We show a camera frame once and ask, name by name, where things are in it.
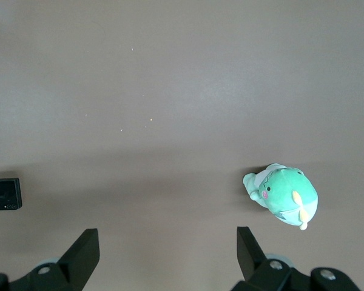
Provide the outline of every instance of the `black box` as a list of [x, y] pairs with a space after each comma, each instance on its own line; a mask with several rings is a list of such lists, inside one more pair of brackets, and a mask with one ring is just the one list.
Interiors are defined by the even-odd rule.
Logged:
[[19, 179], [0, 179], [0, 210], [15, 210], [20, 207], [22, 197]]

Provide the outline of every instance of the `green plush toy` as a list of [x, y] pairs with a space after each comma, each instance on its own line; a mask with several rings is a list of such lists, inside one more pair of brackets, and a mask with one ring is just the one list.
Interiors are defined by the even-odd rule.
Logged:
[[252, 200], [301, 230], [317, 211], [317, 192], [299, 169], [271, 164], [259, 174], [247, 174], [243, 183]]

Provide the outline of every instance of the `dark mount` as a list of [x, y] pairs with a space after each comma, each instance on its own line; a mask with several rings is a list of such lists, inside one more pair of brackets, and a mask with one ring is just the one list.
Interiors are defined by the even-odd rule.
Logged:
[[13, 282], [0, 273], [0, 291], [80, 291], [98, 261], [98, 231], [87, 229], [56, 264], [38, 266]]
[[267, 259], [248, 227], [237, 227], [237, 259], [245, 281], [232, 291], [360, 291], [339, 270], [316, 268], [309, 277], [278, 259]]
[[[306, 276], [283, 261], [267, 259], [248, 227], [237, 228], [237, 259], [245, 281], [232, 291], [360, 291], [339, 270], [316, 268]], [[98, 261], [98, 231], [87, 229], [56, 264], [38, 266], [14, 282], [0, 273], [0, 291], [80, 291]]]

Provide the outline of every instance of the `yellow horn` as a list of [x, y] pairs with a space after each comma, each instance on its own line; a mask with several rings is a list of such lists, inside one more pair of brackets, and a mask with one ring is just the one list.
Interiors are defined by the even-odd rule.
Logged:
[[297, 203], [299, 206], [303, 206], [301, 195], [297, 191], [292, 192], [292, 199], [295, 203]]
[[306, 212], [305, 209], [301, 208], [299, 211], [299, 219], [301, 222], [308, 222], [310, 220], [310, 215]]

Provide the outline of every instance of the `plush toy face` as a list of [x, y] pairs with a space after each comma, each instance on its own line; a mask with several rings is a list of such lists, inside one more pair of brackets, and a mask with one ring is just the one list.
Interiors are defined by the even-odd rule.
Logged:
[[307, 228], [317, 211], [317, 192], [299, 169], [272, 171], [260, 184], [259, 192], [278, 219], [301, 229]]

